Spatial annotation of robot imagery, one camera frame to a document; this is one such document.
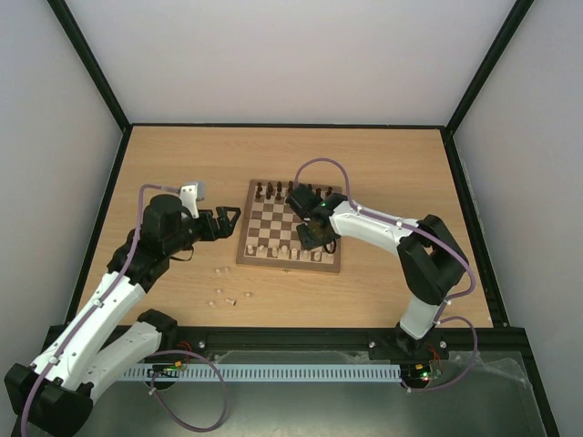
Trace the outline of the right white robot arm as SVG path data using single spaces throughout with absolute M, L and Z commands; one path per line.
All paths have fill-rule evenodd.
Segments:
M 401 317 L 399 350 L 410 357 L 429 345 L 447 297 L 464 275 L 476 284 L 464 252 L 437 216 L 421 220 L 398 218 L 364 208 L 347 196 L 331 192 L 322 198 L 304 184 L 290 189 L 285 203 L 301 220 L 296 227 L 301 247 L 332 253 L 342 237 L 358 239 L 395 255 L 413 294 Z

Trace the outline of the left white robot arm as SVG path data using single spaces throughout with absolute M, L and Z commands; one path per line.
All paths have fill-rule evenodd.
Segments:
M 73 436 L 128 368 L 151 356 L 183 354 L 177 321 L 158 310 L 143 312 L 118 339 L 109 337 L 178 253 L 232 235 L 240 209 L 199 209 L 198 199 L 187 189 L 173 189 L 138 203 L 136 226 L 84 308 L 31 364 L 17 363 L 7 372 L 21 435 L 35 425 L 52 436 Z

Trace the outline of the wooden chess board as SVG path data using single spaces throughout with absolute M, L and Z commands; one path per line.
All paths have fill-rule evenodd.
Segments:
M 240 266 L 253 266 L 274 268 L 286 271 L 303 270 L 321 273 L 338 274 L 341 271 L 341 244 L 331 245 L 328 249 L 316 248 L 310 249 L 309 258 L 302 259 L 303 249 L 298 237 L 296 227 L 301 224 L 300 219 L 292 212 L 290 207 L 285 203 L 288 182 L 281 181 L 282 191 L 281 200 L 276 201 L 277 182 L 280 180 L 253 179 L 248 187 L 248 194 L 242 215 L 240 241 L 237 249 L 236 263 Z M 257 183 L 262 183 L 262 197 L 256 199 Z M 273 185 L 272 198 L 265 199 L 268 182 Z M 252 245 L 254 251 L 252 254 L 247 253 L 247 247 Z M 258 247 L 266 247 L 266 253 L 258 253 Z M 281 247 L 289 248 L 289 257 L 285 258 L 281 254 Z M 279 248 L 278 257 L 271 254 L 271 248 Z M 298 258 L 292 259 L 292 249 L 298 250 Z M 321 253 L 321 259 L 315 261 L 313 254 Z M 326 263 L 324 253 L 333 255 L 333 262 Z

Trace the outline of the black enclosure frame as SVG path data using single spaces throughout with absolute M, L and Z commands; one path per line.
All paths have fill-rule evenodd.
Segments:
M 508 323 L 505 307 L 476 208 L 461 168 L 454 135 L 526 17 L 531 3 L 517 1 L 488 49 L 449 122 L 439 127 L 473 256 L 467 257 L 437 216 L 402 218 L 358 204 L 349 189 L 312 188 L 294 178 L 287 184 L 254 183 L 251 191 L 277 197 L 299 219 L 304 251 L 336 253 L 339 242 L 355 237 L 395 255 L 412 294 L 410 305 L 392 328 L 195 328 L 180 327 L 169 315 L 147 310 L 127 329 L 124 316 L 153 289 L 184 251 L 200 242 L 229 238 L 245 228 L 249 208 L 203 209 L 203 186 L 154 187 L 151 199 L 139 198 L 136 220 L 117 248 L 104 277 L 87 303 L 75 293 L 66 321 L 50 333 L 45 349 L 28 364 L 13 365 L 5 386 L 17 421 L 16 436 L 31 426 L 51 436 L 79 432 L 97 399 L 140 361 L 153 378 L 167 375 L 164 356 L 186 358 L 179 347 L 186 335 L 201 340 L 195 358 L 207 362 L 213 351 L 237 347 L 288 347 L 292 351 L 368 350 L 374 359 L 396 361 L 398 382 L 408 392 L 438 391 L 441 384 L 413 371 L 414 359 L 428 364 L 427 345 L 480 351 L 517 351 L 531 359 L 524 329 Z

